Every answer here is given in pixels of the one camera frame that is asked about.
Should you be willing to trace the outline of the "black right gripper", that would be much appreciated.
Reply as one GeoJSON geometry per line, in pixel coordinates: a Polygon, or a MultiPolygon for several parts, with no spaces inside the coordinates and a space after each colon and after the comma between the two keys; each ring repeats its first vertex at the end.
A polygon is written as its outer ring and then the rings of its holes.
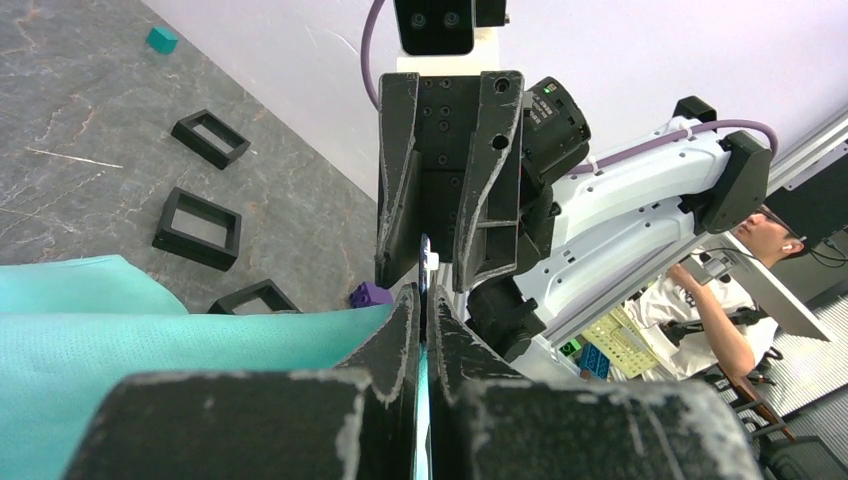
{"type": "Polygon", "coordinates": [[[453,288],[466,293],[468,326],[504,360],[543,330],[541,297],[516,276],[550,256],[564,174],[564,86],[545,77],[524,92],[515,70],[480,77],[380,78],[375,281],[395,285],[418,261],[420,220],[453,288]]]}

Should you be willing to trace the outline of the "mint green garment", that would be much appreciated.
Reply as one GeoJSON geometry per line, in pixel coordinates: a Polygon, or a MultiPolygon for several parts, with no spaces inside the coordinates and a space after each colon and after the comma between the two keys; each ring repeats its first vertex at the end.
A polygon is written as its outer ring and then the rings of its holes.
{"type": "Polygon", "coordinates": [[[192,314],[119,255],[1,270],[1,475],[56,479],[124,377],[148,371],[328,368],[386,305],[306,314],[192,314]]]}

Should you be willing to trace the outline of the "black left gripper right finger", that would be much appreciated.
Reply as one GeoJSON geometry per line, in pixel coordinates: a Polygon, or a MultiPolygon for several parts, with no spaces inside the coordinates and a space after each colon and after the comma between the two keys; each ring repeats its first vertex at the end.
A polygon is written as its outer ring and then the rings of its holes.
{"type": "Polygon", "coordinates": [[[757,479],[735,413],[701,383],[535,382],[427,295],[434,479],[757,479]]]}

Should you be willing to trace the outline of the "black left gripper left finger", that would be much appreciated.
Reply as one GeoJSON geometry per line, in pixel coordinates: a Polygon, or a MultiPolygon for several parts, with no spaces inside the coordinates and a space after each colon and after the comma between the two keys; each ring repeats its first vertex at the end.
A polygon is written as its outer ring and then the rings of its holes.
{"type": "Polygon", "coordinates": [[[101,403],[68,479],[411,479],[421,298],[330,369],[153,372],[101,403]]]}

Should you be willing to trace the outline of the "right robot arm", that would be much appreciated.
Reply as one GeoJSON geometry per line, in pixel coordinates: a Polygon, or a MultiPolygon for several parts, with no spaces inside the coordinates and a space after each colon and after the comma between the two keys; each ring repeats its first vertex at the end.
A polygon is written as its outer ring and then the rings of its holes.
{"type": "Polygon", "coordinates": [[[417,268],[429,308],[449,265],[476,333],[508,360],[656,251],[736,227],[764,201],[777,147],[765,125],[721,120],[695,96],[594,158],[551,77],[389,73],[379,90],[376,282],[417,268]]]}

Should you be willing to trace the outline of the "blue starry round brooch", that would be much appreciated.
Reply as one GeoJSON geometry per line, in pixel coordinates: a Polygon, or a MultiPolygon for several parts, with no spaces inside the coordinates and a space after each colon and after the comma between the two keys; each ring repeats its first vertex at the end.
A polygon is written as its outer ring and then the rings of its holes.
{"type": "Polygon", "coordinates": [[[440,268],[439,254],[433,249],[432,241],[427,234],[422,234],[419,245],[419,297],[420,297],[420,334],[419,341],[426,344],[428,341],[428,330],[431,324],[432,305],[431,291],[433,290],[434,276],[440,268]]]}

